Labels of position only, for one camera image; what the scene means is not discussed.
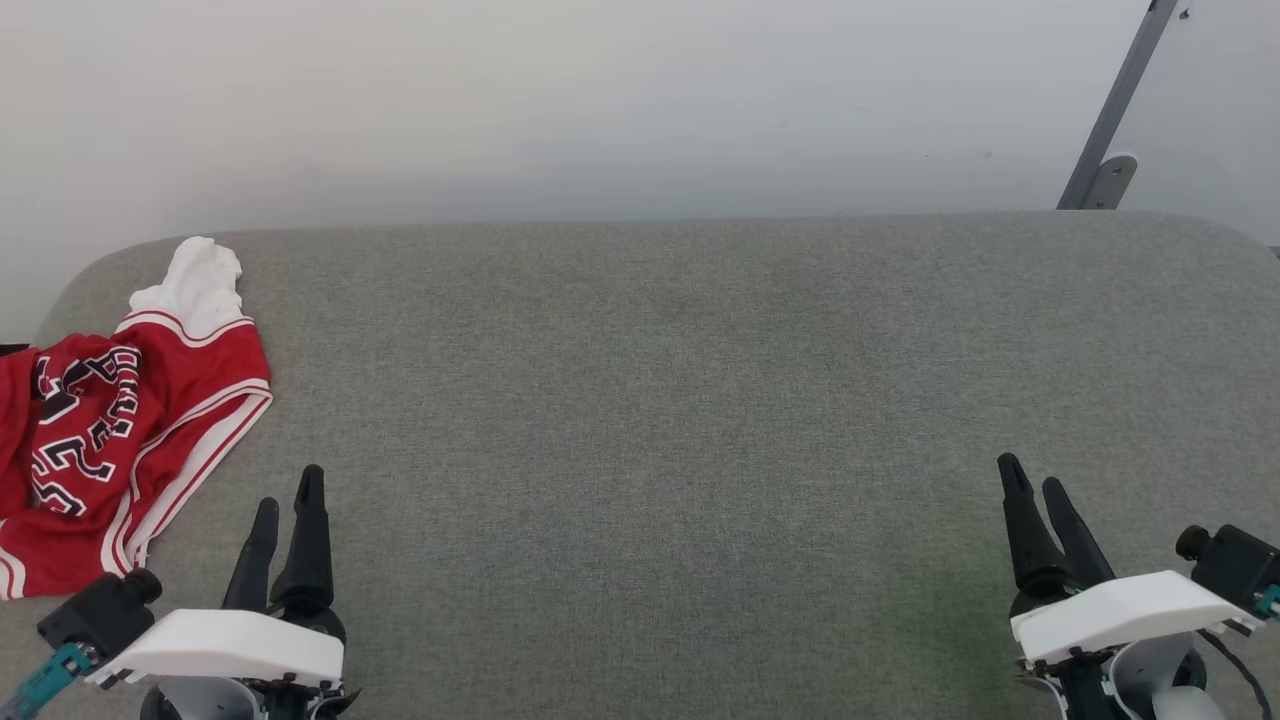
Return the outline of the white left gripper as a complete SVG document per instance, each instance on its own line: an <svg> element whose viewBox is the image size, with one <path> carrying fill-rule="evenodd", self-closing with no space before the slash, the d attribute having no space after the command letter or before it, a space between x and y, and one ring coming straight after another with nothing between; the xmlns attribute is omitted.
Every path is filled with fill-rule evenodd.
<svg viewBox="0 0 1280 720"><path fill-rule="evenodd" d="M270 602L294 615L334 601L325 471L302 470L294 525ZM346 643L315 620L266 614L279 539L275 498L259 503L219 610L169 612L87 680L101 689L151 680L140 720L339 720L358 698L343 682Z"/></svg>

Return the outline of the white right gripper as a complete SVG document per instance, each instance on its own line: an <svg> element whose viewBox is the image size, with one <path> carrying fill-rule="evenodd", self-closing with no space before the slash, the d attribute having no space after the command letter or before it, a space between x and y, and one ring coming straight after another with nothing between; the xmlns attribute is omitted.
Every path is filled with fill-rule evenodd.
<svg viewBox="0 0 1280 720"><path fill-rule="evenodd" d="M1011 616L1019 676L1047 689L1059 720L1226 720L1207 689L1175 679L1196 638L1248 635L1260 621L1176 571L1115 579L1065 486L1050 477L1042 489L1061 551L1019 459L1001 454L997 465L1016 588L1065 591L1073 577L1097 585Z"/></svg>

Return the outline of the red white basketball jersey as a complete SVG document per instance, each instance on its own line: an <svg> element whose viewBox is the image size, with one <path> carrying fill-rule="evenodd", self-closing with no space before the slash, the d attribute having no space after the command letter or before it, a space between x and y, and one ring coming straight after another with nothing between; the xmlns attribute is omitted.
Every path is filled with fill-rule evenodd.
<svg viewBox="0 0 1280 720"><path fill-rule="evenodd" d="M230 249L192 237L111 334L0 356L0 602L142 568L266 411L270 369L239 277Z"/></svg>

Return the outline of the grey metal mounting plate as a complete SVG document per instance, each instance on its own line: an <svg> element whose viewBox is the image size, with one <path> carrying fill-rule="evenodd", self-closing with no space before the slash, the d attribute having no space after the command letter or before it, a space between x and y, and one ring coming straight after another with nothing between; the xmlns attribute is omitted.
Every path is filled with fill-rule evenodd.
<svg viewBox="0 0 1280 720"><path fill-rule="evenodd" d="M1080 202L1083 210L1116 210L1133 177L1138 170L1138 159L1132 154L1116 154L1103 160L1085 196Z"/></svg>

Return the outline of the grey metal bar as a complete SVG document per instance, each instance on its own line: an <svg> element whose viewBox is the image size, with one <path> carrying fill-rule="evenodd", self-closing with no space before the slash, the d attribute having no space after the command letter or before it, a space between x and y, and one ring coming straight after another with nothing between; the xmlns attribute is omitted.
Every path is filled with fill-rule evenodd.
<svg viewBox="0 0 1280 720"><path fill-rule="evenodd" d="M1059 211L1083 210L1080 202L1103 160L1116 154L1134 155L1114 152L1111 146L1179 3L1180 0L1146 0L1146 13L1060 195L1056 205Z"/></svg>

